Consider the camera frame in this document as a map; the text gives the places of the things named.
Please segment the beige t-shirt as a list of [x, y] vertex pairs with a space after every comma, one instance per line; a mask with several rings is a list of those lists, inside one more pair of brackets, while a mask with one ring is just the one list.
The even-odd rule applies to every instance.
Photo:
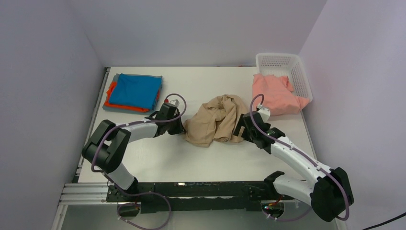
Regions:
[[184, 122], [185, 140], [195, 146], [207, 148], [212, 142], [239, 143], [240, 134], [233, 134], [241, 115], [248, 112], [237, 95], [224, 94], [203, 103], [197, 113]]

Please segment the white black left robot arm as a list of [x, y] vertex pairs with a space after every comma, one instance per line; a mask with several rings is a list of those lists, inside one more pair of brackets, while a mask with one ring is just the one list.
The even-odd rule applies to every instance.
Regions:
[[119, 196], [125, 201], [136, 198], [138, 180], [126, 169], [122, 160], [127, 145], [144, 138], [156, 138], [165, 133], [183, 134], [180, 112], [176, 101], [165, 102], [159, 111], [141, 121], [117, 125], [103, 120], [82, 149], [82, 157], [93, 169], [101, 171], [119, 188]]

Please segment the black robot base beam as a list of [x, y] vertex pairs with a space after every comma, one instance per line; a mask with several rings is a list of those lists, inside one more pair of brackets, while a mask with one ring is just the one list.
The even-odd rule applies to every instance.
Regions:
[[287, 195], [272, 191], [263, 181], [232, 182], [166, 182], [138, 183], [141, 194], [119, 191], [108, 187], [109, 203], [136, 203], [142, 214], [161, 211], [208, 211], [234, 210], [261, 211], [271, 203], [280, 207], [284, 201], [292, 201]]

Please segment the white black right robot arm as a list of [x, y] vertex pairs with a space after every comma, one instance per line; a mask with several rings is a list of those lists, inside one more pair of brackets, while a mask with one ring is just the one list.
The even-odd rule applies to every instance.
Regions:
[[285, 162], [304, 178], [299, 180], [275, 171], [264, 179], [266, 197], [275, 199], [286, 195], [297, 199], [326, 222], [338, 218], [342, 212], [348, 218], [354, 197], [345, 170], [332, 169], [303, 152], [285, 133], [264, 122], [259, 112], [242, 114], [233, 134]]

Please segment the pink t-shirt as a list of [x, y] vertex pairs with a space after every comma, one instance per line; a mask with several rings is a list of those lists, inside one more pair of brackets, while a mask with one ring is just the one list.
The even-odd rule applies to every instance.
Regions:
[[293, 94], [294, 88], [288, 76], [255, 74], [252, 96], [264, 95], [263, 106], [269, 108], [271, 115], [298, 114], [310, 100]]

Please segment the orange folded t-shirt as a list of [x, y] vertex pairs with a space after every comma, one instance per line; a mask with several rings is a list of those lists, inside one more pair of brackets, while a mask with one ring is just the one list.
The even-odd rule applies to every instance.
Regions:
[[158, 89], [153, 100], [151, 90], [141, 90], [136, 86], [125, 87], [113, 81], [107, 91], [103, 108], [126, 113], [148, 113], [155, 109], [160, 93], [161, 89]]

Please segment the white plastic laundry basket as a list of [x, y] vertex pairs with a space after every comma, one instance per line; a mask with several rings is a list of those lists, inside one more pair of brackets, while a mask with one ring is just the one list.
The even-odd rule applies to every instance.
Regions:
[[262, 75], [288, 76], [297, 96], [313, 100], [311, 87], [302, 60], [286, 53], [256, 54], [257, 71]]

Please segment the aluminium frame rails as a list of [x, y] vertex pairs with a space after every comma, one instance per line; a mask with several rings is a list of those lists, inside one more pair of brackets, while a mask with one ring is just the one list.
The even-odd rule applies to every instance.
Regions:
[[107, 193], [108, 185], [104, 183], [65, 184], [51, 229], [62, 229], [70, 205], [102, 205], [106, 203]]

